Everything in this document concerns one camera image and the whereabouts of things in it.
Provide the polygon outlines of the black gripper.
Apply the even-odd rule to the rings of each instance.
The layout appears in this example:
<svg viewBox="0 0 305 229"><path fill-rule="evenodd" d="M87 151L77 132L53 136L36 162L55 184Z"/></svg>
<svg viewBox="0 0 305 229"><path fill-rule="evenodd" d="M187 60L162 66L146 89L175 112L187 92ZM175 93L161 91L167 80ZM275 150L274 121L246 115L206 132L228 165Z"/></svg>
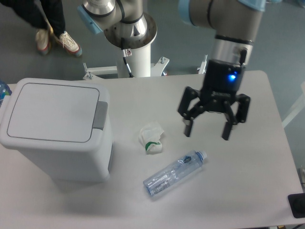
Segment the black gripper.
<svg viewBox="0 0 305 229"><path fill-rule="evenodd" d="M187 86L184 90L178 113L185 124L184 135L190 137L193 121L204 112L224 113L226 123L222 138L229 140L233 126L245 123L251 98L245 94L237 94L240 88L245 66L219 60L210 60L201 90ZM231 105L238 103L236 114Z"/></svg>

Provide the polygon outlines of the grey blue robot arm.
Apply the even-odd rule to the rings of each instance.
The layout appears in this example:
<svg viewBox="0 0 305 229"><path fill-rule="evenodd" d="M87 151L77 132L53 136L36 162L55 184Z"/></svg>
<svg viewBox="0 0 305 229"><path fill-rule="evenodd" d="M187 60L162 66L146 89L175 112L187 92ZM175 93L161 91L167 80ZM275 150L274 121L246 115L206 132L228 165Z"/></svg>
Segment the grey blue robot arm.
<svg viewBox="0 0 305 229"><path fill-rule="evenodd" d="M202 88L186 87L178 107L186 136L191 134L194 119L204 112L225 115L225 140L234 126L246 121L251 99L238 90L265 4L264 0L179 1L179 14L185 23L216 32ZM85 0L77 10L92 33L103 32L117 48L119 77L151 76L150 56L135 53L148 48L157 34L155 21L144 12L141 0Z"/></svg>

